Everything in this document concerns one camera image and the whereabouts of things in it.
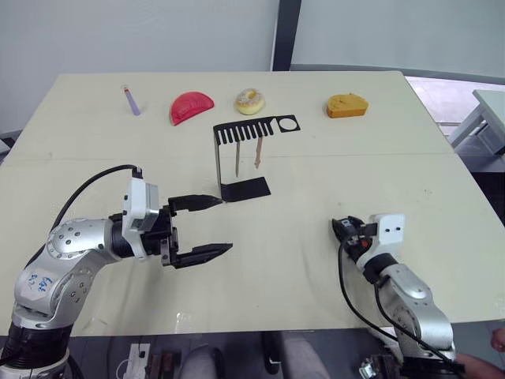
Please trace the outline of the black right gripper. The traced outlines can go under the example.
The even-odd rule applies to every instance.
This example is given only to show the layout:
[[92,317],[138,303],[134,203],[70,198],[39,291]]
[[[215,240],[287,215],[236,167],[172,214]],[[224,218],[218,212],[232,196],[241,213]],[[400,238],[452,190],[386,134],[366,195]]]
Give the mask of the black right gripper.
[[339,243],[347,238],[347,253],[366,253],[372,246],[372,238],[377,234],[377,223],[364,223],[353,216],[332,219],[331,227]]

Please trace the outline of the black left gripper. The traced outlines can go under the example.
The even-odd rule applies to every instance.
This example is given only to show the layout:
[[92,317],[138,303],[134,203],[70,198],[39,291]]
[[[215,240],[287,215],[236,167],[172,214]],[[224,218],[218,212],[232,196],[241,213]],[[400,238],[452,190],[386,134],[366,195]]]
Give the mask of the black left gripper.
[[233,247],[232,243],[196,246],[188,253],[178,254],[178,230],[172,221],[179,211],[198,212],[221,203],[220,198],[207,194],[169,198],[168,203],[159,210],[151,230],[141,236],[146,254],[149,257],[160,256],[162,266],[172,266],[176,269],[202,265],[223,255]]

